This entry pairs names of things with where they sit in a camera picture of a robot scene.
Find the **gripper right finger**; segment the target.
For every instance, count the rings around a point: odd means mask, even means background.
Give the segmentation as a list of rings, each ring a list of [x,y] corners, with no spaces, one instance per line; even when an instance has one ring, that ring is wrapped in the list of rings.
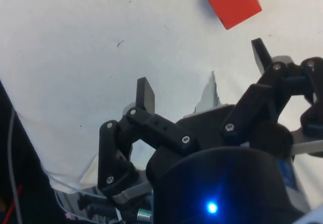
[[[224,140],[242,143],[257,124],[276,123],[290,98],[297,95],[304,96],[310,103],[300,117],[304,136],[322,139],[322,58],[308,58],[300,65],[274,62],[262,39],[252,40],[251,45],[262,74],[223,122]]]

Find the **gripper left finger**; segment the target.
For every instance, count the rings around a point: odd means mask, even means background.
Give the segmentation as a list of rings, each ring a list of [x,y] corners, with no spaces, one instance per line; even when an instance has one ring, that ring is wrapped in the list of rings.
[[[103,123],[99,130],[98,183],[101,193],[118,201],[117,195],[139,179],[130,160],[132,145],[144,141],[155,150],[185,157],[197,149],[197,139],[183,127],[155,114],[155,95],[148,80],[137,80],[135,105],[120,121]]]

